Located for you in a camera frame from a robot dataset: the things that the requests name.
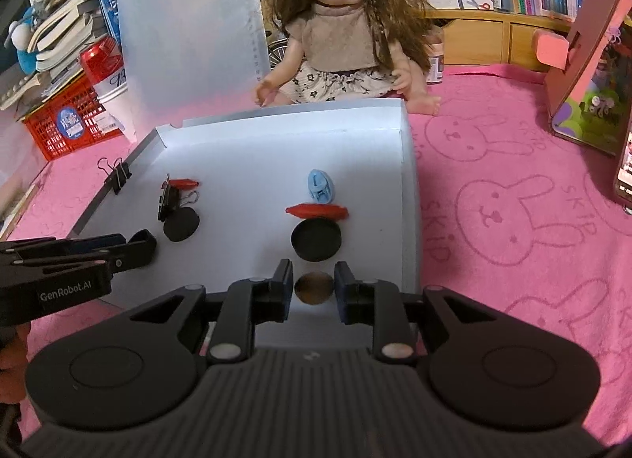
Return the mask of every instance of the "red plastic basket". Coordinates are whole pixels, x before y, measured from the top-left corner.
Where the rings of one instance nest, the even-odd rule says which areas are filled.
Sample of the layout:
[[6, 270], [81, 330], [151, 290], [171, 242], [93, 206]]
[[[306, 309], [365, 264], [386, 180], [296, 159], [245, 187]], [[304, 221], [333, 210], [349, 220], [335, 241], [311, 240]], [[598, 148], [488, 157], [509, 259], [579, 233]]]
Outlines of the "red plastic basket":
[[24, 124], [50, 161], [122, 135], [121, 130], [101, 133], [94, 117], [104, 111], [90, 81], [81, 74], [25, 119]]

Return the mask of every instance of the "doll skirt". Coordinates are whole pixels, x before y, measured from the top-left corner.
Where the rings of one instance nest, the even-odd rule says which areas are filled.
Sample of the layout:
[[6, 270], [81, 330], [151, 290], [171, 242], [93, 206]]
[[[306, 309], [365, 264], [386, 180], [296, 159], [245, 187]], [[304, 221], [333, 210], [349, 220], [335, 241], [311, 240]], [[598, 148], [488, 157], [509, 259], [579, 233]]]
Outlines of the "doll skirt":
[[380, 97], [393, 90], [394, 77], [380, 68], [328, 73], [304, 61], [296, 77], [280, 88], [294, 103]]

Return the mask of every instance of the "blue stuffed toy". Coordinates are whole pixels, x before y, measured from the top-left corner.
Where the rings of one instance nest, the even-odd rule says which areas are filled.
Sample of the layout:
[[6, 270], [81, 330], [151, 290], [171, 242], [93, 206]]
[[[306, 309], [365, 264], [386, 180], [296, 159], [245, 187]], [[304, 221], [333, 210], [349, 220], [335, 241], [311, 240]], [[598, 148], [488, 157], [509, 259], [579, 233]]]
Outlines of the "blue stuffed toy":
[[28, 43], [33, 35], [33, 7], [29, 7], [24, 12], [20, 21], [14, 21], [9, 26], [9, 35], [4, 41], [4, 47], [9, 47], [9, 40], [18, 52], [18, 62], [20, 69], [25, 75], [36, 72], [37, 52], [28, 53], [26, 51]]

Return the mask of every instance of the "doll foot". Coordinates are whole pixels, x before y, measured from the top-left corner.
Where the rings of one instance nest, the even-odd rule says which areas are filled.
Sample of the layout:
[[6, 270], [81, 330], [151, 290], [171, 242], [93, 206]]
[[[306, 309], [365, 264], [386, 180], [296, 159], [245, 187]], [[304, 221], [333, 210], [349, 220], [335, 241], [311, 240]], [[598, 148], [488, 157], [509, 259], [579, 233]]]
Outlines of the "doll foot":
[[437, 115], [441, 102], [440, 96], [429, 96], [423, 94], [421, 96], [412, 97], [406, 100], [406, 110], [409, 114], [427, 114], [429, 116]]

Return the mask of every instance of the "glass jar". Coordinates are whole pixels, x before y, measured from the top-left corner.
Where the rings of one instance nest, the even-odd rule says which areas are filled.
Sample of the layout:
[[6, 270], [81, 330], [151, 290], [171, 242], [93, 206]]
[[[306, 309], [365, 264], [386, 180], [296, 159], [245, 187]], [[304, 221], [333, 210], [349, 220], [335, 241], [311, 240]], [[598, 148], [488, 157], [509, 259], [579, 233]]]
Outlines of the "glass jar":
[[428, 50], [428, 58], [431, 61], [431, 68], [426, 74], [426, 83], [441, 83], [443, 81], [443, 28], [431, 26], [430, 31], [425, 36]]

